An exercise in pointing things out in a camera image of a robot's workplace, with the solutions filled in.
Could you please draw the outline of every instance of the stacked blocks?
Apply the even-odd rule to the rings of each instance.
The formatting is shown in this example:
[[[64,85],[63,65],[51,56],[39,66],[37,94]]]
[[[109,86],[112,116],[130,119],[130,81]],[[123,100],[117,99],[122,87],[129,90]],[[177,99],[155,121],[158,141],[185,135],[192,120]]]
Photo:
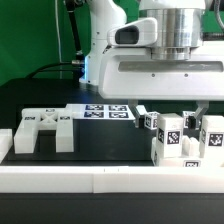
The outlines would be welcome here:
[[[200,133],[200,157],[224,158],[224,118],[222,116],[204,116]]]
[[[157,117],[159,113],[154,111],[154,112],[149,112],[145,114],[145,127],[150,129],[150,130],[156,130],[157,129]]]
[[[161,158],[182,154],[183,118],[177,114],[159,114],[156,149]]]

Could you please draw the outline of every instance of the white block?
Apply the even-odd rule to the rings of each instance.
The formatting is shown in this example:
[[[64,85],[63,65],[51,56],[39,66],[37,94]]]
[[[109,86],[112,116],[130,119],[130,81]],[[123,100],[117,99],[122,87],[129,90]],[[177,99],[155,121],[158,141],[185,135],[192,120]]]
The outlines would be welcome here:
[[[199,157],[199,141],[196,138],[189,138],[188,136],[184,136],[182,150],[183,154],[186,156]]]
[[[0,129],[0,163],[12,147],[12,130]]]
[[[71,111],[58,114],[56,131],[56,152],[73,152],[73,119]]]
[[[157,123],[156,149],[160,158],[180,157],[183,118],[177,114],[159,114]]]
[[[33,153],[38,136],[39,112],[24,114],[14,137],[15,153]]]
[[[200,156],[208,159],[224,158],[224,118],[203,116],[200,133]]]
[[[145,127],[150,130],[156,130],[157,129],[157,116],[158,112],[149,112],[145,114]]]

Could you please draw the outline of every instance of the green wall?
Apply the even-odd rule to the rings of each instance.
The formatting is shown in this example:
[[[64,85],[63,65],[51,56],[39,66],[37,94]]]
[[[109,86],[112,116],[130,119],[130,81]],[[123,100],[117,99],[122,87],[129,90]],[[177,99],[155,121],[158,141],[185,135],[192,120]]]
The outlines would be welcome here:
[[[137,18],[135,0],[115,0],[128,14],[128,22]],[[74,58],[74,45],[63,0],[58,0],[63,60]],[[55,22],[55,0],[0,1],[0,84],[25,77],[36,68],[59,61]],[[76,11],[81,45],[90,50],[88,6]],[[205,31],[219,30],[213,13],[204,16]],[[59,74],[38,77],[58,78]]]

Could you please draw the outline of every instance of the black cable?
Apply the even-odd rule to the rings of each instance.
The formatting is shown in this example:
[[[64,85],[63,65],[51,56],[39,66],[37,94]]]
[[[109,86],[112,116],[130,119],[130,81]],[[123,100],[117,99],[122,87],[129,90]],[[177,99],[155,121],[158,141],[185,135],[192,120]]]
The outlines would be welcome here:
[[[78,34],[78,27],[77,27],[74,12],[68,12],[68,14],[69,14],[71,27],[72,27],[72,34],[73,34],[73,39],[74,39],[74,43],[75,43],[76,52],[82,52],[80,39],[79,39],[79,34]]]
[[[203,33],[204,41],[224,40],[224,33]]]
[[[71,62],[60,62],[60,63],[53,63],[53,64],[45,65],[45,66],[42,66],[42,67],[38,68],[34,72],[31,72],[30,74],[28,74],[26,76],[26,78],[27,79],[32,79],[40,71],[43,71],[43,70],[45,70],[47,68],[61,66],[61,65],[72,65],[72,63]]]
[[[42,71],[39,71],[38,73],[40,72],[75,72],[76,70],[79,71],[79,69],[81,69],[81,67],[78,67],[78,68],[75,68],[75,69],[52,69],[52,70],[42,70]]]

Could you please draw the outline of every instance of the black and white pattern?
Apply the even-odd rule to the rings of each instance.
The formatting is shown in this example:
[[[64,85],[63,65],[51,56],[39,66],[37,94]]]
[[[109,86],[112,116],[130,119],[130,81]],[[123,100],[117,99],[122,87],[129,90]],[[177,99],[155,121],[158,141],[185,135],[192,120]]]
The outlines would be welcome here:
[[[164,131],[159,128],[158,130],[158,140],[162,143],[164,143]]]
[[[151,128],[152,119],[150,117],[145,118],[145,126]]]
[[[201,141],[205,144],[205,141],[206,141],[206,131],[204,129],[202,129],[202,132],[201,132]]]
[[[104,112],[85,112],[86,118],[104,118]]]
[[[223,134],[210,133],[208,146],[222,146]]]
[[[174,145],[180,143],[180,131],[169,131],[167,134],[167,144]]]
[[[35,117],[25,117],[24,120],[26,120],[26,121],[34,121]]]
[[[200,161],[184,161],[184,167],[200,167]]]
[[[153,128],[157,128],[157,119],[153,119]]]
[[[126,112],[110,112],[110,118],[128,118],[128,113]]]
[[[104,110],[103,105],[86,105],[86,110]]]
[[[71,117],[69,116],[63,116],[63,117],[60,117],[60,120],[64,120],[64,121],[67,121],[67,120],[70,120]]]
[[[109,106],[109,110],[110,111],[127,111],[127,107],[119,106],[119,105],[112,105],[112,106]]]

